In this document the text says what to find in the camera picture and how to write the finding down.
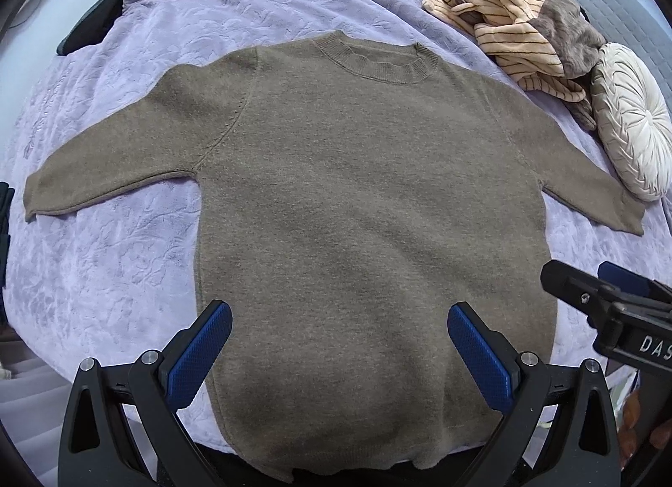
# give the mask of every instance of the striped fabric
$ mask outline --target striped fabric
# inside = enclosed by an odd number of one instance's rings
[[[586,98],[583,88],[564,77],[562,61],[550,42],[532,26],[546,0],[422,0],[423,8],[448,25],[474,36],[483,52],[523,90],[540,90],[567,102]],[[477,12],[483,22],[462,18]]]

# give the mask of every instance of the sweater sleeve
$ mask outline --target sweater sleeve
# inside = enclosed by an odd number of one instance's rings
[[[613,230],[644,234],[644,205],[573,146],[552,117],[532,102],[500,108],[509,136],[546,193]]]
[[[153,182],[191,176],[234,126],[257,69],[257,50],[204,67],[178,65],[137,102],[52,153],[26,180],[26,220],[60,215]]]

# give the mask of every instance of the blue gripper pad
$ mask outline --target blue gripper pad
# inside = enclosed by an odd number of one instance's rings
[[[233,329],[231,308],[213,301],[164,350],[165,400],[171,411],[189,406]]]
[[[625,293],[631,293],[642,298],[647,298],[649,295],[650,287],[646,277],[637,275],[611,262],[606,261],[600,264],[597,269],[597,277],[613,284]]]
[[[488,329],[466,302],[450,308],[448,335],[490,409],[506,415],[520,382],[513,346],[502,334]]]

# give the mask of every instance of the white round pillow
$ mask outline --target white round pillow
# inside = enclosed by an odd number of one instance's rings
[[[599,137],[618,176],[641,200],[660,199],[672,183],[672,124],[655,78],[633,50],[606,43],[591,93]]]

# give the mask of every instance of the bed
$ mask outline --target bed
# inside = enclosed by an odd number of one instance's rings
[[[380,42],[421,42],[449,62],[515,86],[471,39],[423,11],[420,1],[124,0],[123,15],[102,43],[57,58],[36,87],[16,122],[4,179],[21,197],[26,177],[58,146],[144,96],[170,67],[204,65],[258,43],[335,29]],[[614,175],[599,144],[559,100],[527,95]],[[554,258],[592,273],[609,260],[672,283],[672,235],[661,202],[647,206],[640,238],[591,223],[550,196],[544,200]],[[11,326],[67,380],[86,356],[110,365],[163,348],[196,317],[199,202],[198,187],[188,179],[156,183],[72,215],[39,216],[31,224],[15,201],[5,290]],[[559,303],[552,362],[578,365],[591,356],[606,366],[592,340],[585,317]],[[231,451],[204,387],[180,417],[194,441]]]

